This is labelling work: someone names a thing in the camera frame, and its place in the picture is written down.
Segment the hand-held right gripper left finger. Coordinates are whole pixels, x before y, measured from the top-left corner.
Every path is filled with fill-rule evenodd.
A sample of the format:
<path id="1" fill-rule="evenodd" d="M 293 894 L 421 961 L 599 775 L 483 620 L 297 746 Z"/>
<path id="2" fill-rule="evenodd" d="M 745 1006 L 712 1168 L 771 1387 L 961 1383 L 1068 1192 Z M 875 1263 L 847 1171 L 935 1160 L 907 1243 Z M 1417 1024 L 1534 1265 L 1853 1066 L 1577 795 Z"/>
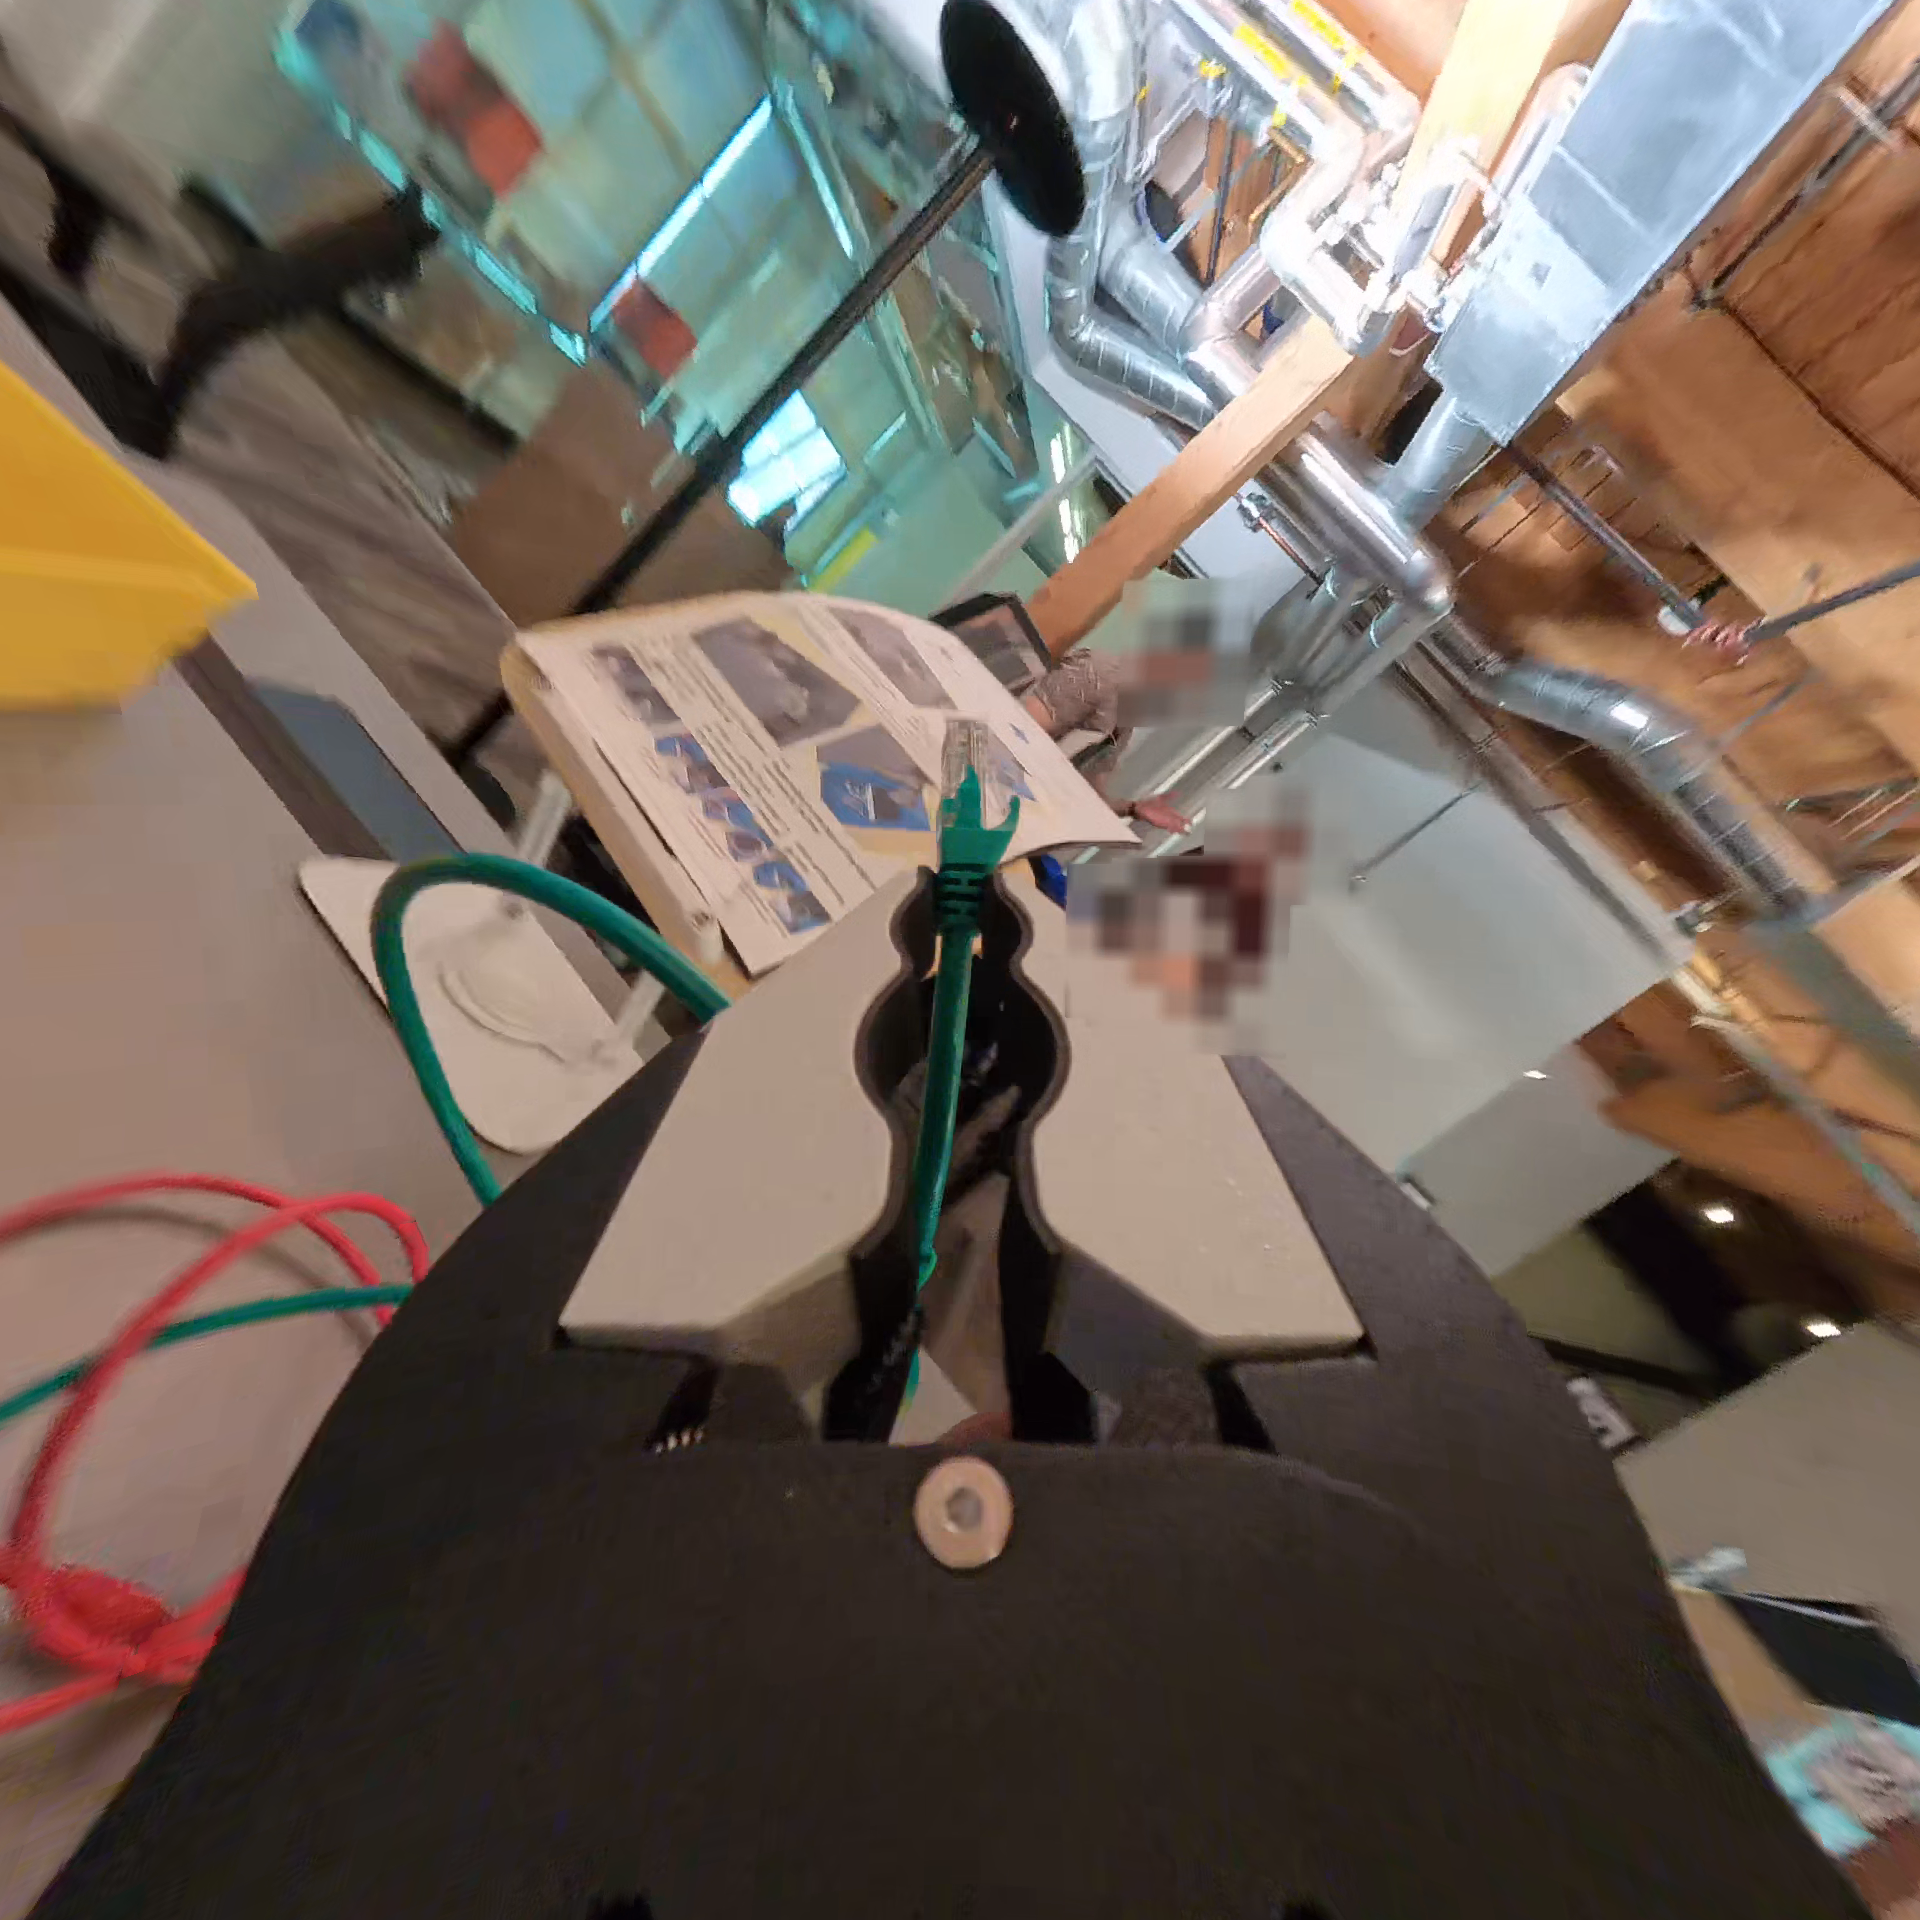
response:
<path id="1" fill-rule="evenodd" d="M 904 871 L 709 1022 L 559 1312 L 572 1350 L 780 1376 L 815 1433 L 915 1298 L 928 875 Z"/>

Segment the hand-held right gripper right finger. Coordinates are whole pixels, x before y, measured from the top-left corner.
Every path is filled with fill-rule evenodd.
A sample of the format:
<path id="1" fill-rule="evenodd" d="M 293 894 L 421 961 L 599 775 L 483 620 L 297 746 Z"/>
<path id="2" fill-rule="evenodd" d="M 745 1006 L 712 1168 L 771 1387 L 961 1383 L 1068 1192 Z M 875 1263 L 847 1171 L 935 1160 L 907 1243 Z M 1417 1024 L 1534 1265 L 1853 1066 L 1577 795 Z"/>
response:
<path id="1" fill-rule="evenodd" d="M 980 1436 L 1260 1443 L 1237 1369 L 1364 1332 L 1227 1063 L 1003 881 L 976 958 L 982 1199 L 959 1204 L 959 1394 Z"/>

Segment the yellow plastic bin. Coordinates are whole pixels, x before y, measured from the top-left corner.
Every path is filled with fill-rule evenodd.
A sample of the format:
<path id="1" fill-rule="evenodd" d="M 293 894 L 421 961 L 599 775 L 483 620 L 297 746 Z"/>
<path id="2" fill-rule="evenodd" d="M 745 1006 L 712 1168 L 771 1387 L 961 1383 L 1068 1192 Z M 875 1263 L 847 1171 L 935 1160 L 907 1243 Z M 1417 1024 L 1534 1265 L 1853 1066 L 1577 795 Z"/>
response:
<path id="1" fill-rule="evenodd" d="M 20 375 L 3 374 L 3 710 L 118 707 L 253 580 Z"/>

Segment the printed instruction sheet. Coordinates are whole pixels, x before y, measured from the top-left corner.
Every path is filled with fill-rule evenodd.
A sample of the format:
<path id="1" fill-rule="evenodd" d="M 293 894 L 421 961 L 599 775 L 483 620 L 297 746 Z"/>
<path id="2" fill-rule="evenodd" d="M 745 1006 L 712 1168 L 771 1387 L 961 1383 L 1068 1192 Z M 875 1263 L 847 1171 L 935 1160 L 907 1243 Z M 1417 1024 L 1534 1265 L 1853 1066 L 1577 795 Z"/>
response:
<path id="1" fill-rule="evenodd" d="M 935 867 L 950 722 L 985 735 L 1005 860 L 1135 848 L 1043 722 L 955 633 L 813 592 L 723 592 L 521 631 L 527 722 L 631 803 L 748 978 L 885 882 Z"/>

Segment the dark blue pad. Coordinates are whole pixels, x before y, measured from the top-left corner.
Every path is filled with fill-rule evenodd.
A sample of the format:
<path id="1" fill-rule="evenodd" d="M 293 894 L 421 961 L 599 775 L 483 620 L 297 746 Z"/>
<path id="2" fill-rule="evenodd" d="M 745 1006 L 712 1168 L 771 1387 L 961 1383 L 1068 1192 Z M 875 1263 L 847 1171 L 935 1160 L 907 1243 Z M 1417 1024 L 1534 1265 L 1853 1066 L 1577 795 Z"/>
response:
<path id="1" fill-rule="evenodd" d="M 347 707 L 275 682 L 244 686 L 269 782 L 318 854 L 413 863 L 464 851 Z"/>

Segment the large cardboard box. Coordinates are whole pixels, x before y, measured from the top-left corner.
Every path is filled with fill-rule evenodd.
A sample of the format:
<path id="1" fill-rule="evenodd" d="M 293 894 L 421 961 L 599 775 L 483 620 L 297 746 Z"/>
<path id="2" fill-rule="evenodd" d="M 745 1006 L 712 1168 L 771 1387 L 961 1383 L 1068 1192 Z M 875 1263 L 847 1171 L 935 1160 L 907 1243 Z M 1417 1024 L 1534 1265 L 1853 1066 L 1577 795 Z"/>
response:
<path id="1" fill-rule="evenodd" d="M 643 420 L 638 396 L 605 369 L 580 369 L 454 513 L 448 544 L 497 610 L 529 630 L 579 612 L 679 479 L 675 441 Z M 782 544 L 709 497 L 615 602 L 648 609 L 789 586 Z"/>

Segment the black office chair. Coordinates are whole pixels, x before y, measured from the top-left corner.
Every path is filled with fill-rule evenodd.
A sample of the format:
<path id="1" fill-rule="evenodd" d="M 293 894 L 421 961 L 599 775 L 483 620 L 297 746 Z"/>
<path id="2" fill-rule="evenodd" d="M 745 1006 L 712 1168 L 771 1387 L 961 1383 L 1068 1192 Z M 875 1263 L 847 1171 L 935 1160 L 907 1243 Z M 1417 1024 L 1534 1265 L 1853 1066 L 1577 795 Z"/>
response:
<path id="1" fill-rule="evenodd" d="M 333 313 L 357 290 L 406 282 L 441 240 L 423 190 L 409 184 L 280 247 L 247 247 L 185 296 L 163 358 L 148 363 L 81 302 L 105 234 L 147 239 L 148 227 L 123 192 L 45 135 L 9 123 L 9 138 L 41 167 L 52 223 L 43 251 L 49 276 L 37 280 L 6 256 L 4 300 L 107 430 L 155 462 L 174 456 L 189 406 L 241 346 Z"/>

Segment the black pole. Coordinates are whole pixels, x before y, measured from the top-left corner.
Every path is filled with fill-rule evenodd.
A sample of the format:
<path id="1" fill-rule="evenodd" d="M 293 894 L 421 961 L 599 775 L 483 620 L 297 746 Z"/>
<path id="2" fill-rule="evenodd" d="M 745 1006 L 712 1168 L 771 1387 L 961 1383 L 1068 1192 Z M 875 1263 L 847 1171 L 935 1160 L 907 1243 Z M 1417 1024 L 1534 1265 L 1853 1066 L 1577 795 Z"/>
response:
<path id="1" fill-rule="evenodd" d="M 1038 234 L 1057 239 L 1081 220 L 1086 187 L 1079 151 L 1061 92 L 1028 38 L 992 4 L 949 2 L 939 14 L 939 55 L 950 107 L 967 135 L 950 150 L 926 201 L 901 220 L 873 263 L 793 350 L 743 418 L 724 434 L 704 432 L 679 482 L 572 602 L 568 617 L 601 616 L 616 606 L 631 578 L 672 543 L 712 492 L 724 488 L 757 434 L 821 374 L 992 177 Z"/>

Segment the silver ventilation duct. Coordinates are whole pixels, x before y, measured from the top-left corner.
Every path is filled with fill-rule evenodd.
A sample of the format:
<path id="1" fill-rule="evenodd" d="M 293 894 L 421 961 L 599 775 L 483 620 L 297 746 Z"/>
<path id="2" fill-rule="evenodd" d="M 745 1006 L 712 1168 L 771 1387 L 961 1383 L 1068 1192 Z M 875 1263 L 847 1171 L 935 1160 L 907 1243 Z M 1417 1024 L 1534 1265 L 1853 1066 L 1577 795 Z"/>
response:
<path id="1" fill-rule="evenodd" d="M 1411 649 L 1504 714 L 1612 755 L 1719 890 L 1768 919 L 1829 894 L 1824 871 L 1639 688 L 1492 655 L 1455 612 L 1427 521 L 1521 432 L 1760 166 L 1891 4 L 1629 4 L 1593 70 L 1541 81 L 1553 9 L 1491 28 L 1478 104 L 1422 102 L 1331 4 L 1155 4 L 1219 64 L 1253 130 L 1308 160 L 1251 251 L 1206 292 L 1123 201 L 1144 28 L 1084 8 L 1093 70 L 1072 82 L 1096 270 L 1144 337 L 1088 370 L 1126 401 L 1195 401 L 1199 432 L 1025 602 L 1061 655 L 1245 486 L 1326 575 L 1303 609 L 1303 700 L 1278 679 L 1175 768 L 1193 819 L 1245 785 Z"/>

